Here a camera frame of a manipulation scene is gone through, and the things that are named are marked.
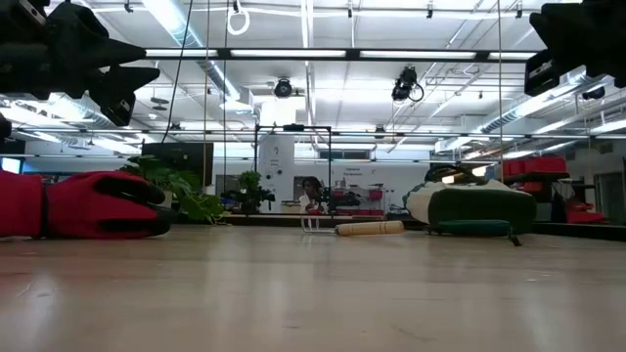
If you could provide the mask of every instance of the small stand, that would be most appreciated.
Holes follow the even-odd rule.
[[[335,229],[320,229],[320,217],[315,215],[305,215],[300,217],[302,232],[306,235],[330,235],[335,234]]]

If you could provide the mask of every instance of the black equipment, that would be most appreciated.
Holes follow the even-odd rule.
[[[274,94],[277,98],[288,98],[292,91],[293,87],[287,78],[279,79],[276,87],[274,87]]]
[[[85,91],[117,126],[127,126],[135,90],[156,79],[152,67],[122,67],[146,58],[140,47],[109,38],[94,13],[68,1],[46,16],[49,0],[0,1],[0,94],[52,92],[79,99]],[[100,68],[109,67],[107,72]]]
[[[148,143],[142,155],[153,155],[174,170],[193,172],[201,180],[206,174],[205,186],[213,184],[213,144],[206,143]]]
[[[580,4],[545,4],[530,24],[548,49],[526,62],[524,92],[536,97],[559,86],[559,78],[580,66],[587,76],[608,74],[626,87],[626,2],[583,0]]]
[[[411,93],[413,93],[413,90],[416,88],[422,91],[422,96],[419,99],[411,98]],[[418,74],[415,72],[414,67],[404,67],[402,73],[400,73],[400,77],[395,80],[395,87],[393,87],[391,91],[391,98],[393,98],[394,102],[403,102],[407,99],[413,102],[419,102],[424,98],[424,89],[418,83]]]
[[[4,118],[0,113],[0,153],[2,153],[2,146],[4,145],[4,139],[11,136],[11,121]]]

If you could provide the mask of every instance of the metal frame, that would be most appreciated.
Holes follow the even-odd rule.
[[[304,225],[304,220],[308,221],[308,228]],[[320,218],[318,216],[302,216],[300,217],[300,226],[302,232],[306,235],[329,235],[335,234],[334,229],[320,229]]]
[[[276,131],[277,128],[279,128],[279,129],[282,128],[284,130],[285,126],[263,126],[263,125],[259,125],[259,124],[254,126],[254,145],[253,145],[253,148],[254,148],[254,172],[257,172],[257,163],[258,163],[258,144],[259,144],[258,133],[262,129],[264,129],[264,128],[270,129],[268,131],[267,135],[280,135],[281,134],[280,132],[290,132],[290,131]],[[332,184],[333,184],[333,179],[332,179],[333,178],[333,169],[332,169],[333,159],[332,159],[332,153],[331,153],[331,151],[333,150],[333,127],[331,127],[331,126],[302,126],[302,128],[304,130],[312,130],[314,132],[313,135],[315,135],[315,136],[318,135],[318,133],[317,133],[318,130],[326,130],[328,132],[328,134],[329,134],[328,143],[325,143],[325,144],[329,145],[329,158],[328,158],[328,161],[329,161],[329,185],[328,185],[328,187],[329,187],[329,190],[330,190],[332,188]],[[332,200],[333,193],[330,193],[329,197],[331,198],[330,200]]]
[[[283,128],[283,126],[261,126],[262,128]],[[327,129],[330,127],[324,126],[304,126],[305,129]],[[165,130],[157,129],[87,129],[87,128],[46,128],[46,127],[33,127],[33,128],[16,128],[16,132],[46,132],[46,133],[64,133],[64,134],[156,134],[162,135]],[[336,137],[408,137],[408,138],[452,138],[452,137],[471,137],[471,138],[490,138],[494,140],[500,139],[500,135],[490,133],[466,133],[466,132],[368,132],[368,131],[332,131],[329,130],[332,136]],[[252,130],[170,130],[168,135],[216,135],[222,136],[253,136],[258,134],[258,131]],[[294,132],[294,131],[273,131],[272,134],[276,135],[292,135],[292,136],[316,136],[316,132]],[[502,138],[518,138],[518,139],[530,139],[530,140],[545,140],[545,139],[559,139],[559,140],[626,140],[626,134],[598,134],[598,135],[568,135],[568,134],[504,134]]]

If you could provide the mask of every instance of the person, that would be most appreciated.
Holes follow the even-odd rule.
[[[304,189],[304,195],[300,200],[300,213],[324,213],[327,207],[320,203],[322,196],[322,183],[314,176],[309,176],[302,181],[302,188]]]

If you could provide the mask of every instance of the ceiling light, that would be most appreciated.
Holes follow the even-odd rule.
[[[343,58],[345,50],[231,50],[235,58]]]
[[[619,121],[612,121],[609,123],[605,123],[602,126],[598,126],[591,130],[592,133],[604,133],[610,132],[618,129],[626,128],[626,119]]]
[[[146,49],[146,59],[150,58],[179,58],[180,49]],[[183,58],[216,58],[217,50],[207,49],[185,49],[183,50]]]
[[[118,153],[123,153],[123,154],[140,154],[141,153],[141,151],[138,150],[137,148],[133,148],[123,143],[112,141],[106,138],[95,139],[94,144],[98,147],[102,147],[104,149],[108,149],[108,150],[118,152]]]
[[[571,146],[574,143],[576,143],[576,141],[560,143],[560,144],[557,144],[555,146],[547,147],[544,150],[542,150],[541,152],[554,152],[554,151],[557,151],[557,150],[559,150],[561,148],[564,148],[564,147],[567,147],[567,146]]]
[[[40,140],[44,140],[47,142],[53,142],[53,143],[60,143],[61,140],[58,139],[57,137],[53,136],[53,135],[49,135],[47,133],[43,133],[43,132],[33,132],[33,133],[27,133],[27,132],[20,132],[21,134],[28,136],[28,137],[32,137],[32,138],[38,138]]]
[[[510,152],[510,153],[506,153],[502,156],[502,158],[505,159],[511,159],[511,158],[518,158],[518,157],[523,157],[523,156],[527,156],[529,154],[533,154],[535,153],[535,151],[517,151],[517,152]]]
[[[471,173],[474,176],[484,177],[485,173],[487,173],[487,166],[476,167],[475,169],[471,170]]]
[[[524,52],[513,52],[513,53],[491,53],[489,54],[489,60],[528,60],[535,56],[537,53],[524,53]]]
[[[26,110],[19,106],[13,105],[12,108],[0,108],[0,112],[6,119],[33,126],[67,126],[64,123],[55,121],[50,117],[46,117],[30,110]]]
[[[459,51],[372,51],[361,52],[361,58],[370,59],[474,59],[475,52]]]

